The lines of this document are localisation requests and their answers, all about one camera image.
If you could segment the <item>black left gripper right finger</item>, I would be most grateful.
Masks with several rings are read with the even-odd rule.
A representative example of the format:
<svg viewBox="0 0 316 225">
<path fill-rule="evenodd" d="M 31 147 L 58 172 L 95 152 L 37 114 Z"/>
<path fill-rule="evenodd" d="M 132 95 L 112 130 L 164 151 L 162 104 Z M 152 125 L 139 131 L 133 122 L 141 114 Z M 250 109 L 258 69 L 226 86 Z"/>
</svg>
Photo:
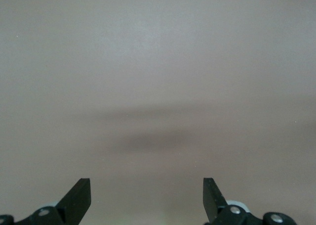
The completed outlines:
<svg viewBox="0 0 316 225">
<path fill-rule="evenodd" d="M 226 200 L 213 178 L 203 179 L 203 206 L 208 217 L 204 225 L 296 225 L 290 216 L 279 212 L 254 216 L 244 203 Z"/>
</svg>

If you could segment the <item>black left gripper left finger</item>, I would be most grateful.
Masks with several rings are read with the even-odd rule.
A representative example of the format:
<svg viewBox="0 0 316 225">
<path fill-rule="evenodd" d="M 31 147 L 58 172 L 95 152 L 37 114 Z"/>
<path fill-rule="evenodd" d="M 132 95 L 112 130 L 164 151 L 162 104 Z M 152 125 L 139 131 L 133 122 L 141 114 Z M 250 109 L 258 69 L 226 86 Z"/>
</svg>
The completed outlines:
<svg viewBox="0 0 316 225">
<path fill-rule="evenodd" d="M 39 208 L 20 221 L 0 215 L 0 225 L 79 225 L 90 205 L 90 179 L 81 178 L 56 205 Z"/>
</svg>

